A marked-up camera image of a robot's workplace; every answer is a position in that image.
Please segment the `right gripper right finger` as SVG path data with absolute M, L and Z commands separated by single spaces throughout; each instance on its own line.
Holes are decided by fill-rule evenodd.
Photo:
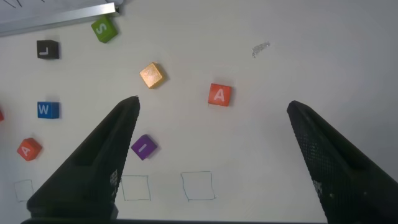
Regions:
M 397 182 L 311 107 L 287 113 L 328 223 L 397 223 Z

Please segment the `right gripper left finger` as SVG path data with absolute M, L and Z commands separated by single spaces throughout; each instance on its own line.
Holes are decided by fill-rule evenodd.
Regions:
M 33 218 L 113 218 L 139 116 L 136 96 L 119 102 L 27 201 Z

